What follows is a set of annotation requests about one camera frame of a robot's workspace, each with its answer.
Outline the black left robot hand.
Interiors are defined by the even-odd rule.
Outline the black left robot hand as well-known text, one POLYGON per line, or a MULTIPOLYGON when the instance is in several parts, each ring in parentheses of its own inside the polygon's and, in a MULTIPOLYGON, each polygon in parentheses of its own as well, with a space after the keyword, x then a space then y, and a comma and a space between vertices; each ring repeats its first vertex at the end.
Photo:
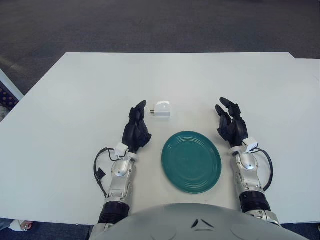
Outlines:
POLYGON ((131 108, 129 122, 124 128, 122 143, 128 146, 130 153, 136 154, 139 148, 147 145, 152 138, 144 121, 146 105, 147 101, 143 100, 131 108))

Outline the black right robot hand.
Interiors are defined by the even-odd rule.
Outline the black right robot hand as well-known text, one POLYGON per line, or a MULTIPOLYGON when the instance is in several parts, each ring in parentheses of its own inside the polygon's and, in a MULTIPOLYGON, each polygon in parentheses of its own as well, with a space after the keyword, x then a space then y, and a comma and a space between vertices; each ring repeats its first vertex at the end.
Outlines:
POLYGON ((248 138, 248 130, 241 117, 239 105, 224 97, 221 97, 219 101, 227 108, 228 112, 224 111, 218 104, 215 105, 215 110, 220 117, 217 132, 229 143, 231 148, 241 146, 243 140, 248 138))

